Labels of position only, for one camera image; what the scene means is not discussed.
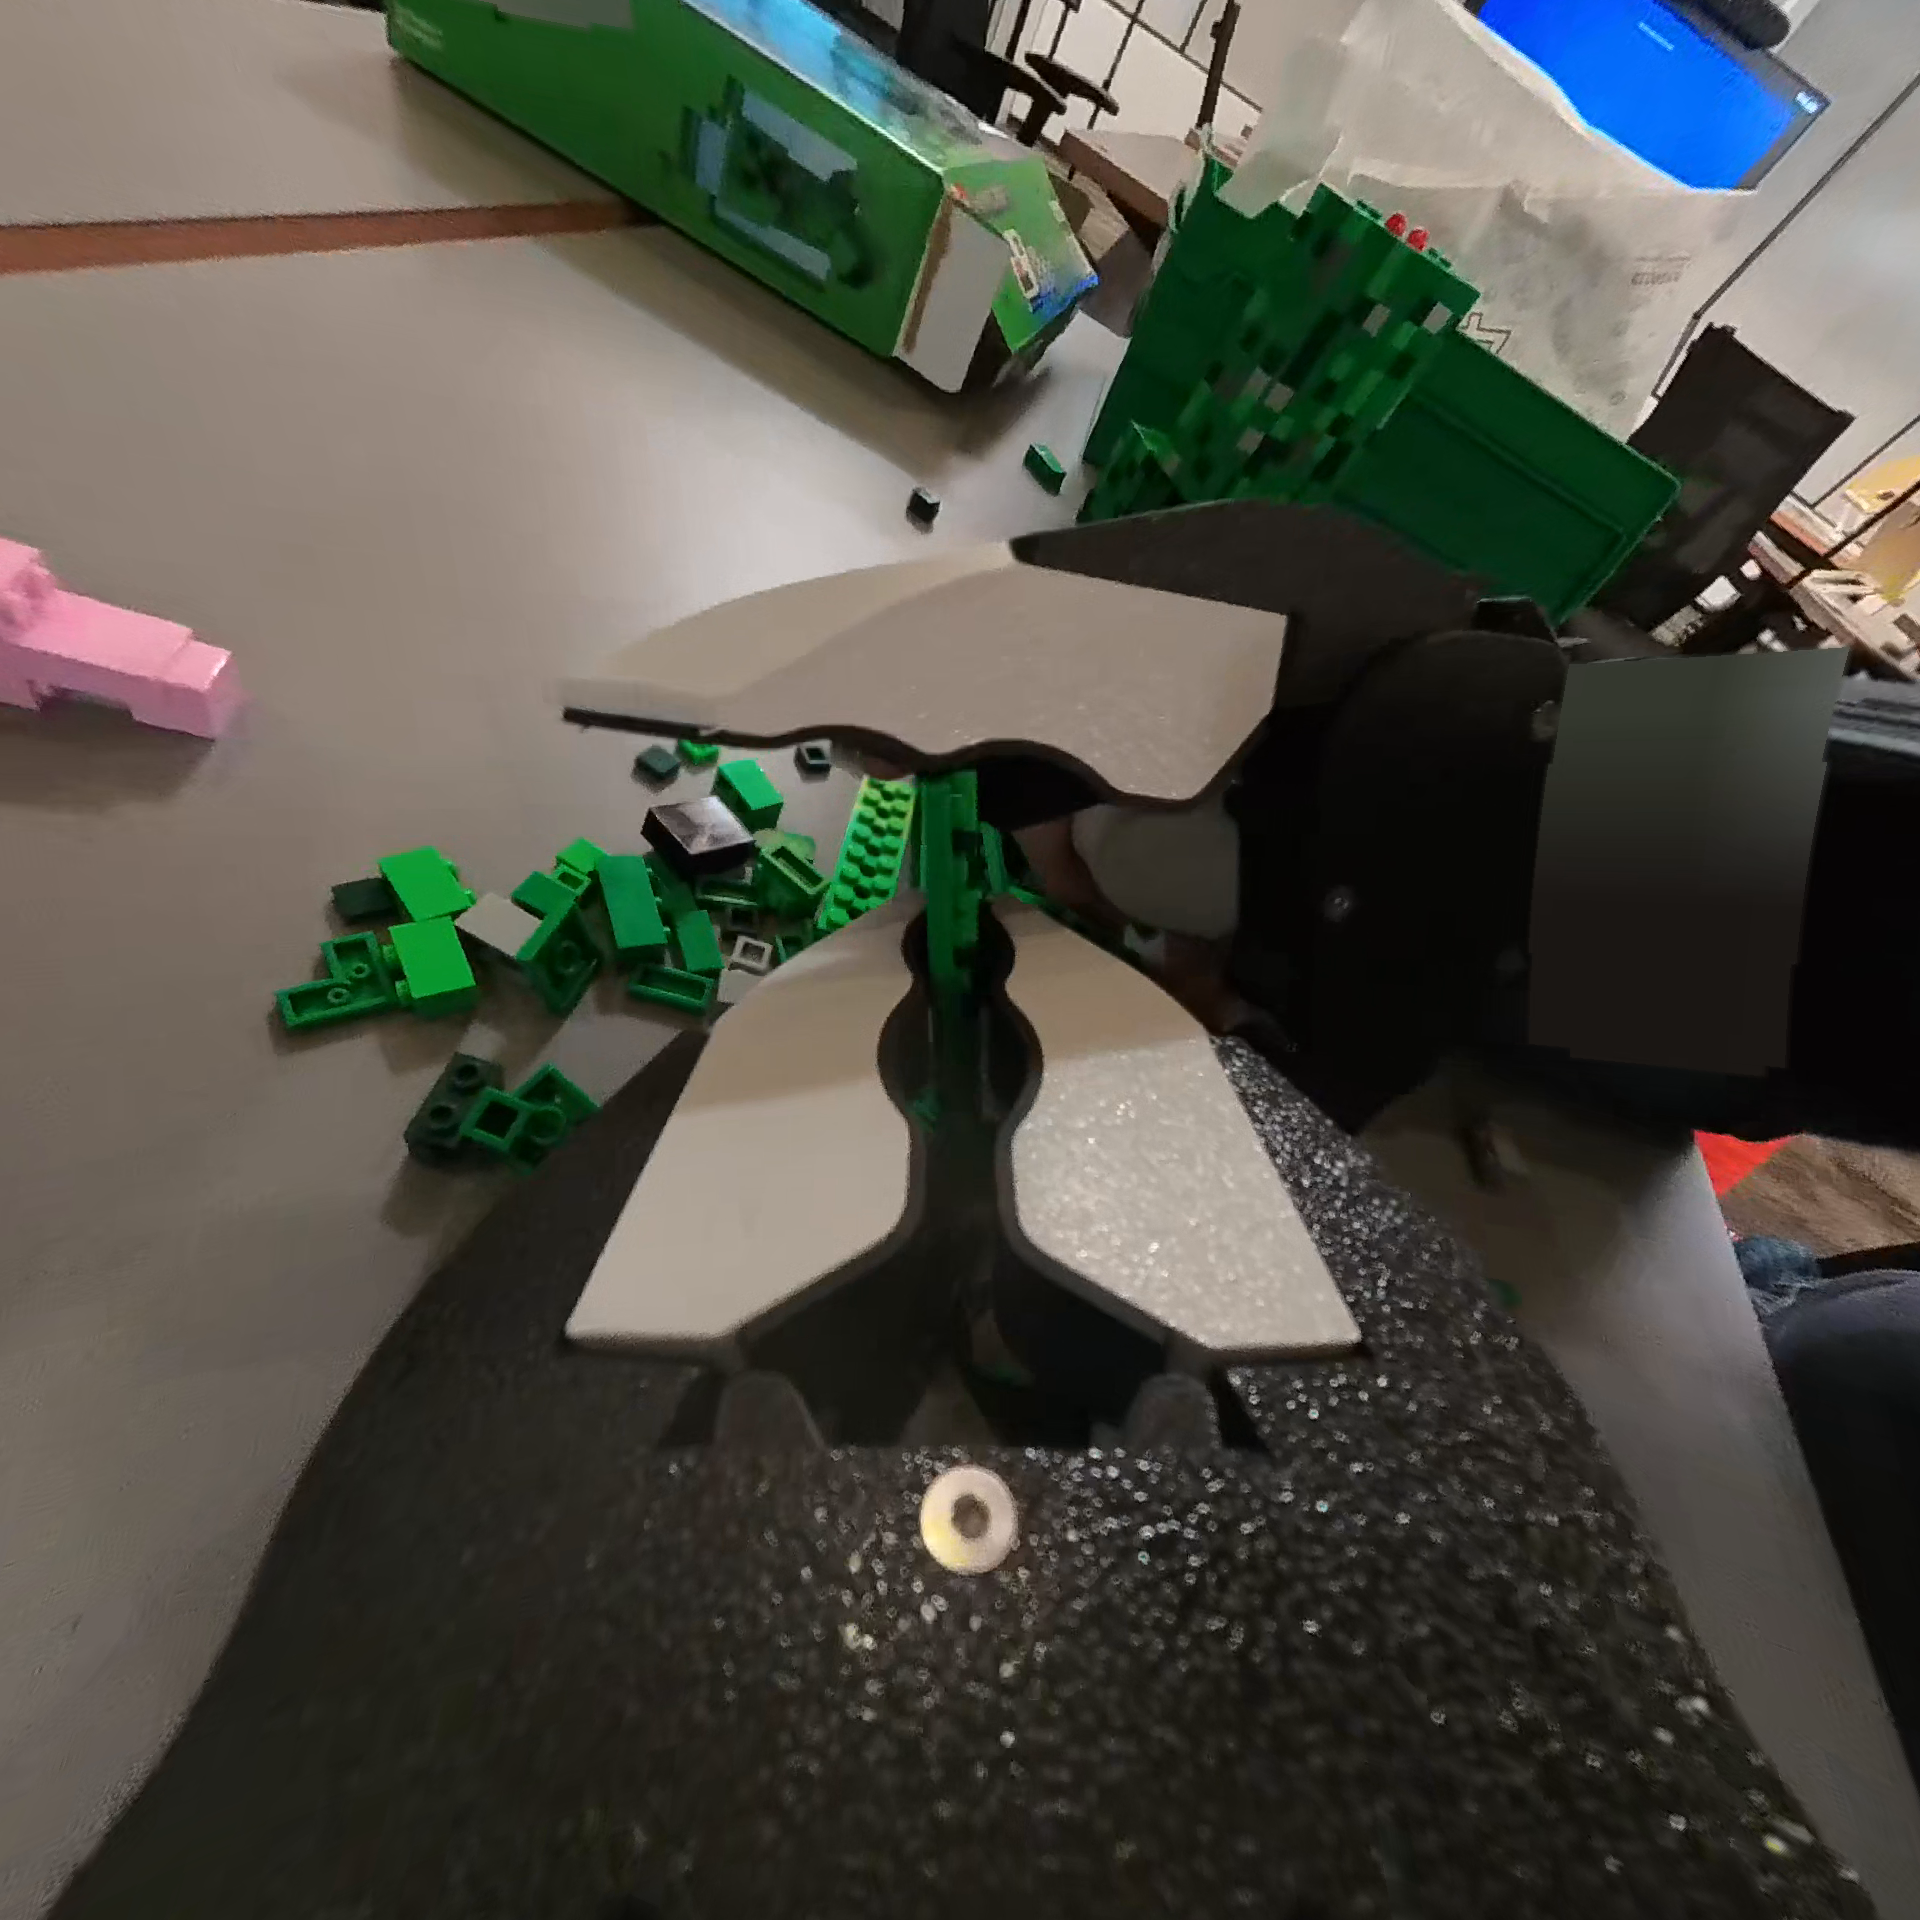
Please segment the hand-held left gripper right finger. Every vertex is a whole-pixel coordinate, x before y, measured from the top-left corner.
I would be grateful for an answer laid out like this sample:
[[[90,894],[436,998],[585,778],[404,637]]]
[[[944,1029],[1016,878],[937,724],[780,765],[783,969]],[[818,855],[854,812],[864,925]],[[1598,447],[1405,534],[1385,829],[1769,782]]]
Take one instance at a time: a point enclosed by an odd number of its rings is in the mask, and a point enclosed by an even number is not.
[[[1356,1352],[1360,1330],[1208,1031],[1032,905],[997,908],[1030,1063],[1002,1138],[1015,1240],[1200,1359]]]

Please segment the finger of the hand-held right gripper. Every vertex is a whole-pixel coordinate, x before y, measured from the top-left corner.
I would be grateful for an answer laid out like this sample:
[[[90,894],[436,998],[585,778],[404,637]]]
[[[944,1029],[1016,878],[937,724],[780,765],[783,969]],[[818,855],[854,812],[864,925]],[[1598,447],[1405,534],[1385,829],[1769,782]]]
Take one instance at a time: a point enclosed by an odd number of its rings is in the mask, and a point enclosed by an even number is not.
[[[1182,808],[1252,740],[1286,644],[1276,610],[983,543],[689,613],[566,678],[559,708],[721,745],[821,737],[913,775],[1029,756],[1103,799]]]

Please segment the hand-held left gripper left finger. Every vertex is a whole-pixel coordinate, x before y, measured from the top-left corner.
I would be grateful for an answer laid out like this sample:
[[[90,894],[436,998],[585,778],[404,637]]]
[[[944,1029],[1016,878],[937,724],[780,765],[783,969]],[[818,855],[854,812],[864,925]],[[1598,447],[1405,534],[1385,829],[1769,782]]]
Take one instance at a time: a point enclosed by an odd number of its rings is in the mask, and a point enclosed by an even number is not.
[[[564,1334],[591,1351],[734,1357],[918,1220],[921,1140],[880,1069],[913,988],[917,900],[768,974],[709,1033]]]

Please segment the green checkered brick assembly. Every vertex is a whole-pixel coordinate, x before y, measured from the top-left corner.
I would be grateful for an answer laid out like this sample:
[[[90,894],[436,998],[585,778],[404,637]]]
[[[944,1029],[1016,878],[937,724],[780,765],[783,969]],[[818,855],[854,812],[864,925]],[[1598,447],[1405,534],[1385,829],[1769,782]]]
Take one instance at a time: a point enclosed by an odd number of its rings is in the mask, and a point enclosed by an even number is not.
[[[977,808],[975,772],[918,782],[918,922],[909,941],[925,1000],[927,1086],[917,1111],[957,1134],[1002,1113],[1016,1025],[1006,993],[1012,948],[993,905],[1006,882],[999,831]]]

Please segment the dark green studded toy brick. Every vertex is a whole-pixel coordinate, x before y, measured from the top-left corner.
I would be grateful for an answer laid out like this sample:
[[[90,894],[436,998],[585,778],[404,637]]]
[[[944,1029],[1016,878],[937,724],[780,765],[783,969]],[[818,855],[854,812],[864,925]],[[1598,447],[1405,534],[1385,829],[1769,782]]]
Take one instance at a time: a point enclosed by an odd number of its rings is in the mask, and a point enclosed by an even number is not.
[[[505,1088],[503,1077],[500,1063],[454,1050],[401,1128],[409,1161],[428,1168],[465,1164],[472,1154],[464,1122],[482,1094]]]

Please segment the glossy black toy brick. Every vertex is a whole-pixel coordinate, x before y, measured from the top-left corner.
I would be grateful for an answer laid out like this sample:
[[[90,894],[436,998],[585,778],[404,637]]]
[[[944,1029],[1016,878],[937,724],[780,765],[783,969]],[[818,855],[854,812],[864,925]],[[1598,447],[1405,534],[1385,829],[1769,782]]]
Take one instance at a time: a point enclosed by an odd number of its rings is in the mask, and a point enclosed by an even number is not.
[[[648,806],[640,834],[652,855],[682,879],[735,872],[758,849],[753,829],[713,794]]]

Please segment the pile of green toy bricks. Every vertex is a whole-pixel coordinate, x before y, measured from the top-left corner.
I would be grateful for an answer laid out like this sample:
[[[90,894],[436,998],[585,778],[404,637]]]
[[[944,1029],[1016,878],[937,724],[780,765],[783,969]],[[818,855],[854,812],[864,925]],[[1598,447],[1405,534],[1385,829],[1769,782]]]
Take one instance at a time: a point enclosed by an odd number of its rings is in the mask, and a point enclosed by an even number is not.
[[[701,735],[652,740],[632,756],[655,805],[719,798],[753,829],[753,858],[682,879],[652,849],[564,844],[505,895],[474,892],[436,848],[386,855],[332,888],[338,932],[311,977],[273,993],[290,1038],[372,1017],[465,1018],[488,972],[570,1017],[600,985],[637,1008],[709,1025],[768,974],[896,898],[917,824],[912,776],[864,775],[836,844],[783,822],[786,793],[758,759]]]

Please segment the green brick model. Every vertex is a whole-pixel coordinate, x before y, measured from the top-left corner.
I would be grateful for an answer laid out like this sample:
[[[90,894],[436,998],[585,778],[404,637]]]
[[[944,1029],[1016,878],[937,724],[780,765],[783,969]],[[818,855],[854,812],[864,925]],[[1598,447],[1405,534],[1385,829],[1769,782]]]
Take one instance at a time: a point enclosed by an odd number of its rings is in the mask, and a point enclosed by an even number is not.
[[[1680,495],[1468,330],[1478,292],[1404,214],[1327,185],[1237,209],[1200,159],[1084,447],[1081,522],[1218,500],[1348,511],[1551,620]]]

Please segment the black monitor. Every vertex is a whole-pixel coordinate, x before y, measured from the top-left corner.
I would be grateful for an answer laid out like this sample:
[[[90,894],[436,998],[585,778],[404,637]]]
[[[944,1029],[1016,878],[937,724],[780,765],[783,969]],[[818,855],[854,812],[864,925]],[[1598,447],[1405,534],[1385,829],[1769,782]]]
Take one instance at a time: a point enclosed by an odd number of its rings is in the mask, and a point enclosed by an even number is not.
[[[1705,327],[1628,441],[1678,479],[1678,493],[1594,610],[1649,633],[1732,575],[1752,534],[1852,423],[1729,327]]]

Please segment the green toy set box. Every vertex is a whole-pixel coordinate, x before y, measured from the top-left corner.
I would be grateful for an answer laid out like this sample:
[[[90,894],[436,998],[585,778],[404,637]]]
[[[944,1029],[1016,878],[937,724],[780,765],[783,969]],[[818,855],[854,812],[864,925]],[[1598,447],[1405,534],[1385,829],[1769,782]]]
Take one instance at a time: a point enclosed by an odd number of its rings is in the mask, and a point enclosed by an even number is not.
[[[390,1],[394,56],[938,392],[1096,266],[1041,156],[802,1]]]

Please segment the white paper bag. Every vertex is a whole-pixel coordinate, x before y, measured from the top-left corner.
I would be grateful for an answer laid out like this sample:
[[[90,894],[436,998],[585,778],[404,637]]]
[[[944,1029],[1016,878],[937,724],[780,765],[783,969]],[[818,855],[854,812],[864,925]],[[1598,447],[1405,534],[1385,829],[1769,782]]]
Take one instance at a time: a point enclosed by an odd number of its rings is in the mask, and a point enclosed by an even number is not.
[[[1252,30],[1231,78],[1262,112],[1228,202],[1297,209],[1327,185],[1405,214],[1478,292],[1478,341],[1623,438],[1752,186],[1648,167],[1468,5],[1252,5]]]

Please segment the person's leg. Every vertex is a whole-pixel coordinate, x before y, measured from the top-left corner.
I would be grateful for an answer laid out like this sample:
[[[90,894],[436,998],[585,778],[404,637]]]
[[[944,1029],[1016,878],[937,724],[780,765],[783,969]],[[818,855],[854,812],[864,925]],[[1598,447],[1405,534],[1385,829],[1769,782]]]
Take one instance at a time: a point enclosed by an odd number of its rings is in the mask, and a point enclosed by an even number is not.
[[[1837,1260],[1775,1236],[1735,1236],[1732,1245],[1893,1727],[1916,1774],[1916,1242]]]

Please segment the large display screen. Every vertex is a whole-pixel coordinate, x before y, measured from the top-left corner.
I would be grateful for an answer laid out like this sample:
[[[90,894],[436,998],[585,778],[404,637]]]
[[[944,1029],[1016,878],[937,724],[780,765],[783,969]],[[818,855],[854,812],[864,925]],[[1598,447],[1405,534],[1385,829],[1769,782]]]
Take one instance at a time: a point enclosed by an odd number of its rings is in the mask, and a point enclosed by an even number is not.
[[[1470,1],[1598,132],[1671,181],[1754,186],[1830,106],[1773,5]]]

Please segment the pink toy pig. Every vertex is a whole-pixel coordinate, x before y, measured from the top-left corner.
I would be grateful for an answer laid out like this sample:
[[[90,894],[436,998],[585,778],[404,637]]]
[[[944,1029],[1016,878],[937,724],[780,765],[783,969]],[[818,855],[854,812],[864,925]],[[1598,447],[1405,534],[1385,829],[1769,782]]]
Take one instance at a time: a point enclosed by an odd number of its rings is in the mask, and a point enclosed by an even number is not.
[[[170,620],[71,592],[38,549],[1,538],[1,703],[38,710],[55,700],[217,737],[244,690],[226,648]]]

